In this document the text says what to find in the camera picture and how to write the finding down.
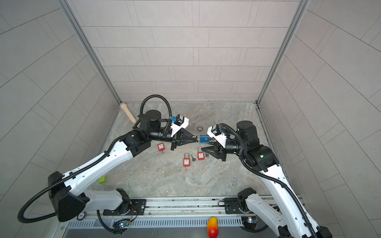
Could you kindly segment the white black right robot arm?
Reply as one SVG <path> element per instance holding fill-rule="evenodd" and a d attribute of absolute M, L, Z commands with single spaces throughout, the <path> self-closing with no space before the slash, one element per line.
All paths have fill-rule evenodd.
<path fill-rule="evenodd" d="M 276 155 L 260 143 L 254 124 L 240 121 L 236 127 L 223 123 L 209 127 L 210 146 L 202 150 L 222 161 L 228 154 L 237 155 L 248 171 L 260 177 L 278 206 L 274 209 L 254 189 L 246 188 L 238 194 L 240 209 L 258 215 L 279 238 L 331 238 L 329 229 L 312 218 L 295 194 Z"/>

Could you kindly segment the blue padlock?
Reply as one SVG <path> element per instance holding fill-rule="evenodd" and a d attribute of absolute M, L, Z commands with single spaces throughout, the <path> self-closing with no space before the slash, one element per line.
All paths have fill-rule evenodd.
<path fill-rule="evenodd" d="M 208 135 L 198 135 L 195 137 L 197 142 L 202 144 L 209 144 L 210 143 L 210 137 Z"/>

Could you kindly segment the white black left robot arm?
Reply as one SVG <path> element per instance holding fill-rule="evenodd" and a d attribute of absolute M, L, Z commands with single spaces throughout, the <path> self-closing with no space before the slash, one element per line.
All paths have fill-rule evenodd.
<path fill-rule="evenodd" d="M 157 110 L 143 111 L 147 101 L 161 99 L 167 106 L 169 118 L 162 119 Z M 158 94 L 147 96 L 141 103 L 139 119 L 133 130 L 114 139 L 109 148 L 87 163 L 64 174 L 54 172 L 48 177 L 48 186 L 29 199 L 20 209 L 17 219 L 21 223 L 35 223 L 57 217 L 60 222 L 71 220 L 85 211 L 95 199 L 89 195 L 88 187 L 98 178 L 118 165 L 139 155 L 151 146 L 152 141 L 171 143 L 171 150 L 189 143 L 196 143 L 197 136 L 186 130 L 189 119 L 172 115 L 168 100 Z M 24 216 L 27 208 L 42 195 L 48 193 L 54 213 L 37 218 Z"/>

